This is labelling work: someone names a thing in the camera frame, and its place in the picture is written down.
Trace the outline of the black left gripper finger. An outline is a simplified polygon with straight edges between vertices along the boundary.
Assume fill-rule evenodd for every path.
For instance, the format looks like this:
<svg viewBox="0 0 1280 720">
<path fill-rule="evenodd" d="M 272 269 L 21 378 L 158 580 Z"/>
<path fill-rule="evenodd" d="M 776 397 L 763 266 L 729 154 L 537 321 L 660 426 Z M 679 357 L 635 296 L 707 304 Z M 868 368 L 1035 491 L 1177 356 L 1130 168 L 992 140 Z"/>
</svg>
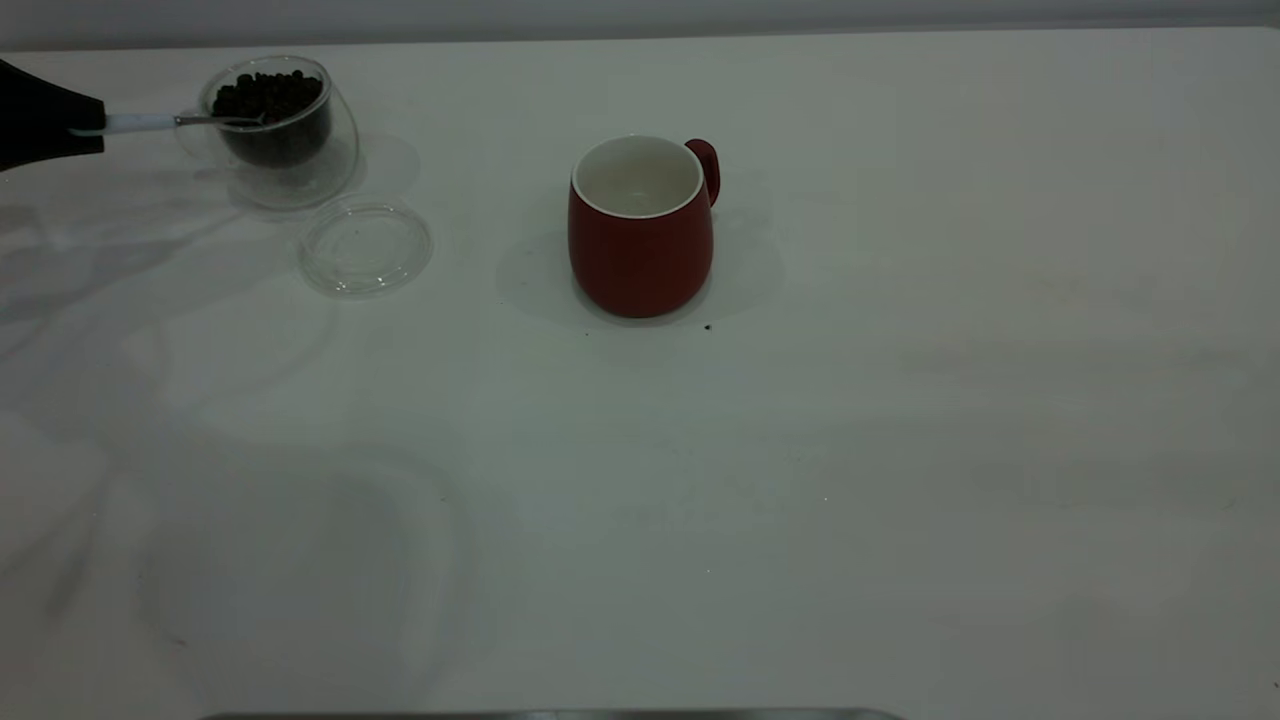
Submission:
<svg viewBox="0 0 1280 720">
<path fill-rule="evenodd" d="M 95 155 L 105 151 L 100 136 L 78 136 L 45 120 L 3 117 L 1 172 L 61 158 Z"/>
<path fill-rule="evenodd" d="M 4 129 L 102 129 L 101 100 L 41 79 L 1 60 Z"/>
</svg>

